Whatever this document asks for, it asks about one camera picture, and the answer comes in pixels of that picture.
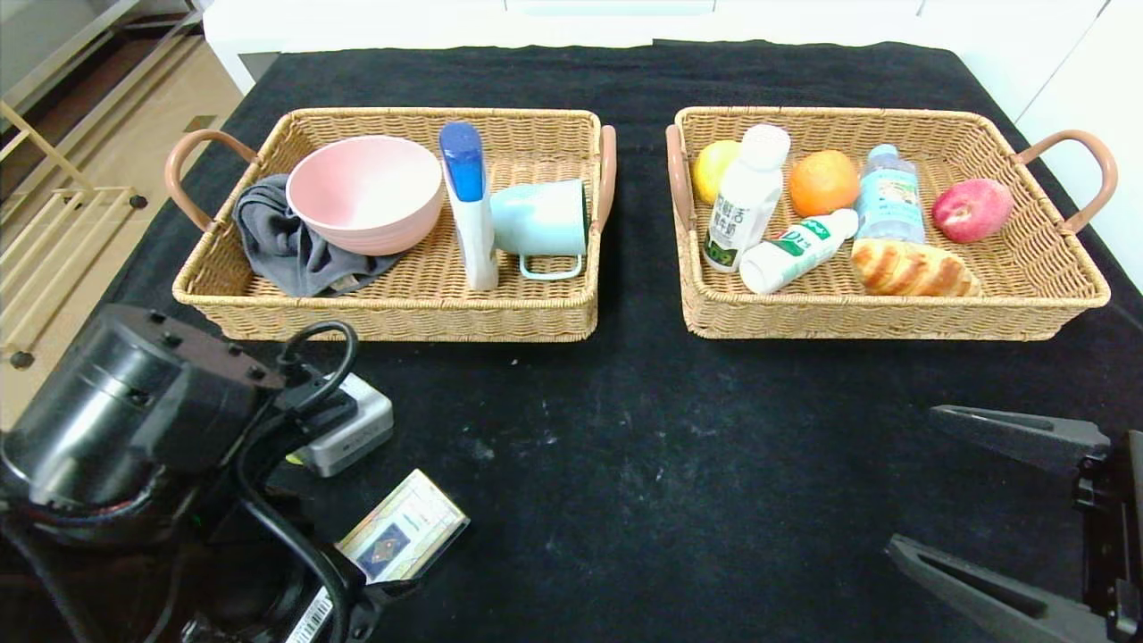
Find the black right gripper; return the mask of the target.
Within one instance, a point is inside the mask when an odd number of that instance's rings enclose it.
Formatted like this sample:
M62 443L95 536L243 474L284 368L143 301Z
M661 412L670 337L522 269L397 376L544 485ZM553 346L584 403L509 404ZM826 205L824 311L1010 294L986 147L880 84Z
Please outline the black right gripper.
M894 535L901 573L1001 642L1140 642L1140 431L1112 440L1092 421L934 405L940 431L1058 476L1077 473L1084 524L1084 603Z

